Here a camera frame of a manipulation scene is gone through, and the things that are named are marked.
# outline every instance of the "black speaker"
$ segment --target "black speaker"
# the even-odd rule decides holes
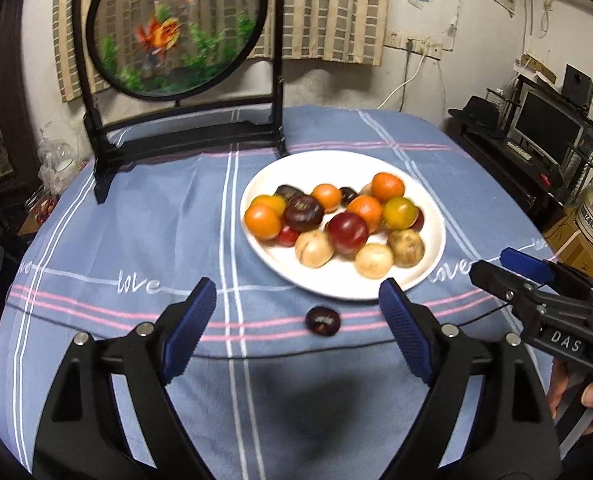
[[[593,96],[593,82],[590,76],[568,65],[561,95],[579,108],[590,110]]]

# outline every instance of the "striped curtain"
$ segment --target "striped curtain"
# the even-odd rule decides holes
[[[91,0],[83,0],[83,21]],[[284,59],[323,59],[328,61],[381,65],[388,0],[285,0]],[[182,22],[197,23],[208,35],[225,30],[225,40],[236,33],[236,17],[246,12],[257,15],[257,0],[201,0],[185,6]],[[134,35],[136,24],[145,25],[153,12],[152,0],[102,0],[95,23],[96,37],[116,38],[118,65],[143,59],[143,48]],[[250,57],[271,57],[274,2],[269,1],[268,17]],[[58,82],[64,102],[81,95],[72,40],[72,0],[53,1],[54,56]],[[179,54],[167,63],[178,65],[179,56],[194,54],[191,41],[179,43]],[[86,58],[93,92],[108,84]]]

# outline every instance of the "blue gripper pad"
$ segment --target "blue gripper pad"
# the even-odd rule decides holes
[[[537,283],[551,283],[555,273],[543,260],[508,247],[501,251],[501,265]]]
[[[212,280],[203,278],[188,299],[177,305],[184,307],[185,313],[176,328],[167,335],[163,346],[160,374],[164,384],[182,375],[187,368],[216,308],[216,285]]]
[[[439,322],[427,307],[410,302],[392,278],[379,287],[379,306],[408,368],[431,384],[439,364],[435,339]]]

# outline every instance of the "white plate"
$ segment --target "white plate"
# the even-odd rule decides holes
[[[425,243],[425,255],[412,269],[392,267],[388,278],[394,278],[403,290],[407,290],[425,279],[437,266],[446,246],[446,227],[437,204],[425,188],[409,174],[391,166],[383,160],[353,152],[321,150],[297,153],[272,162],[257,173],[243,191],[241,199],[241,224],[246,238],[254,251],[270,269],[298,286],[342,300],[375,300],[379,296],[382,280],[363,278],[351,261],[334,256],[320,269],[302,266],[294,255],[294,248],[280,247],[272,243],[259,242],[245,227],[243,215],[252,200],[261,194],[272,195],[282,184],[298,187],[309,193],[318,184],[349,186],[357,192],[381,172],[392,173],[405,183],[405,196],[423,209],[425,224],[421,238]],[[323,218],[322,226],[335,214]],[[387,233],[377,233],[368,242],[384,244]]]

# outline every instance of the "cardboard box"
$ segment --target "cardboard box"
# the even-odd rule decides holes
[[[544,237],[555,253],[560,251],[562,262],[593,278],[593,244],[579,229],[575,216],[574,209],[566,210],[565,217],[548,229]]]

